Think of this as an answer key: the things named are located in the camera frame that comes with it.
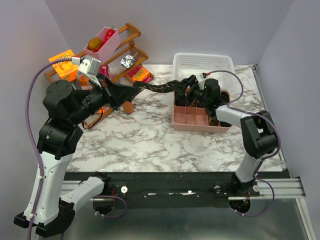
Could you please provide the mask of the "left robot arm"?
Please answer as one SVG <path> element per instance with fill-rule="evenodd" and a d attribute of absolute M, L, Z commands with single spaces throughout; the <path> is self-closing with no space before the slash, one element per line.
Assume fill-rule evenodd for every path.
<path fill-rule="evenodd" d="M 107 197 L 112 188 L 111 177 L 94 173 L 72 192 L 61 195 L 67 167 L 76 151 L 83 131 L 80 123 L 109 105 L 118 108 L 132 101 L 140 87 L 113 83 L 103 75 L 100 85 L 90 90 L 76 90 L 66 80 L 51 83 L 43 105 L 49 118 L 32 144 L 38 160 L 37 175 L 29 204 L 14 218 L 14 223 L 49 238 L 62 234 L 72 224 L 76 212 L 91 198 Z"/>

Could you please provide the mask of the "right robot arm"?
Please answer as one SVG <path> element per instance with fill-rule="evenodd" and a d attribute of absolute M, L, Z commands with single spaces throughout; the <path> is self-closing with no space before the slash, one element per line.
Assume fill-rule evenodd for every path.
<path fill-rule="evenodd" d="M 256 180 L 263 162 L 277 155 L 281 148 L 281 138 L 270 113 L 233 107 L 222 96 L 218 80 L 213 78 L 207 78 L 200 84 L 196 76 L 191 75 L 181 81 L 174 81 L 170 90 L 185 104 L 199 104 L 209 119 L 241 129 L 245 154 L 232 176 L 230 191 L 236 196 L 243 195 Z"/>

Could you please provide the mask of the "black gold floral tie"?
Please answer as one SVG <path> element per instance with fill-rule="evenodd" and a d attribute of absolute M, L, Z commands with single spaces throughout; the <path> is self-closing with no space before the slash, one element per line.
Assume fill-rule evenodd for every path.
<path fill-rule="evenodd" d="M 132 84 L 132 87 L 134 87 L 140 92 L 142 92 L 143 90 L 149 90 L 155 93 L 170 93 L 174 91 L 173 87 L 178 84 L 180 84 L 180 81 L 178 80 L 172 80 L 164 84 L 158 84 L 158 85 L 150 84 L 148 82 L 135 81 Z"/>

